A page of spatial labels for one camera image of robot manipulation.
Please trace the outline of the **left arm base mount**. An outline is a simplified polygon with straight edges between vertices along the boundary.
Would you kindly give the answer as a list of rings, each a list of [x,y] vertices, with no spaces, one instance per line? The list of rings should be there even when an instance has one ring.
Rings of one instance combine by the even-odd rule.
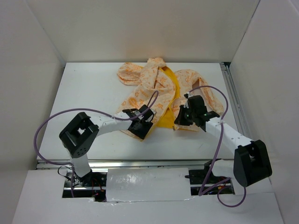
[[[80,181],[67,166],[60,166],[57,173],[64,178],[62,198],[91,198],[96,202],[107,201],[107,172],[91,172],[85,181]]]

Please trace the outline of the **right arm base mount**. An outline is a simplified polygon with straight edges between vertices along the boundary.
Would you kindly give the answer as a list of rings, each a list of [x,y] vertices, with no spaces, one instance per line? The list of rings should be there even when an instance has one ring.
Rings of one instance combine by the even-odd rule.
[[[206,177],[207,170],[205,169],[198,169],[198,170],[189,170],[189,174],[185,175],[185,178],[189,180],[191,186],[191,195],[196,196],[199,193],[200,187]],[[216,184],[222,180],[226,179],[223,176],[214,176],[213,174],[210,175],[208,181],[204,186],[204,191],[211,187],[213,184]],[[218,192],[224,189],[221,194],[233,194],[233,190],[231,187],[231,181],[226,181],[221,183],[211,189],[210,191],[206,192],[205,195],[216,195]]]

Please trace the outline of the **yellow and patterned jacket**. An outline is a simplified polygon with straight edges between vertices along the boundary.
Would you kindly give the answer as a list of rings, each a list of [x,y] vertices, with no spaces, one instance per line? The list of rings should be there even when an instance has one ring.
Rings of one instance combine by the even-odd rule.
[[[153,127],[199,131],[195,125],[181,126],[174,123],[180,105],[186,102],[183,95],[190,91],[195,83],[202,87],[201,92],[209,107],[218,114],[224,112],[223,104],[197,71],[191,69],[172,71],[159,57],[148,59],[145,66],[126,62],[118,69],[117,77],[124,85],[135,86],[120,105],[119,112],[124,109],[140,108],[150,101],[154,91],[158,91],[158,98],[152,106],[156,111],[152,121]]]

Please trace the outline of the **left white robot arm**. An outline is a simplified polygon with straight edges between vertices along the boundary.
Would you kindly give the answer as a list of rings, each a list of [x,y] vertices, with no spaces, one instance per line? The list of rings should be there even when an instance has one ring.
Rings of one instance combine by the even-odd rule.
[[[156,111],[146,105],[122,110],[114,116],[90,117],[84,112],[78,113],[59,134],[70,155],[76,182],[87,186],[93,180],[87,152],[97,137],[114,131],[129,131],[143,140],[153,126],[155,114]]]

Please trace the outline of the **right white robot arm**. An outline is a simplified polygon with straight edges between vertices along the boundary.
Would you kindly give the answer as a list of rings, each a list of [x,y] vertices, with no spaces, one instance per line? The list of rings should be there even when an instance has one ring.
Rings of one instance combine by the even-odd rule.
[[[261,140],[252,140],[226,124],[214,111],[207,111],[200,95],[185,94],[187,102],[180,106],[176,125],[196,125],[204,132],[221,139],[234,156],[233,161],[216,160],[213,167],[204,171],[209,183],[220,176],[232,178],[241,186],[248,187],[272,175],[272,167],[266,145]]]

